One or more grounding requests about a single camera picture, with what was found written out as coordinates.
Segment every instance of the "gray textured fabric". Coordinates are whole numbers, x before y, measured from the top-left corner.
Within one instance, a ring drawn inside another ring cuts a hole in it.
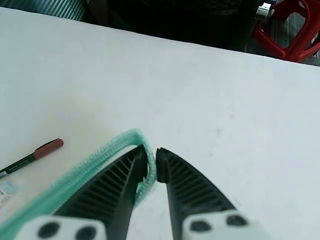
[[[86,8],[82,0],[0,0],[0,7],[19,9],[81,21]]]

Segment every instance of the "screw hole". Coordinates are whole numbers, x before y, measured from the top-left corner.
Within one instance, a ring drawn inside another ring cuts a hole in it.
[[[85,226],[76,233],[76,240],[92,240],[96,236],[96,229],[93,226]]]
[[[59,223],[57,222],[48,222],[43,225],[38,231],[38,237],[41,239],[48,239],[56,235],[59,230]]]
[[[229,226],[241,227],[248,225],[248,222],[240,215],[232,215],[227,217],[226,224],[228,224]]]
[[[194,232],[207,232],[211,229],[212,227],[204,220],[193,221],[190,225],[190,230]]]

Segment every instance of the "white table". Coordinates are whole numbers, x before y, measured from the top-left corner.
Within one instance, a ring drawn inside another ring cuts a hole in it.
[[[320,68],[0,8],[1,221],[117,134],[139,128],[207,176],[274,237],[320,235]],[[166,187],[127,239],[172,239]]]

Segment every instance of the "printed label on pen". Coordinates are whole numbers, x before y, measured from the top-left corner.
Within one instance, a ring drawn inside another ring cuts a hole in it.
[[[0,179],[8,176],[9,174],[6,171],[0,172]]]
[[[11,164],[10,166],[6,167],[5,171],[7,174],[11,174],[14,171],[22,168],[23,166],[31,163],[34,159],[35,159],[34,156],[32,154],[30,154],[29,156],[26,156],[26,157],[20,159],[19,161]]]

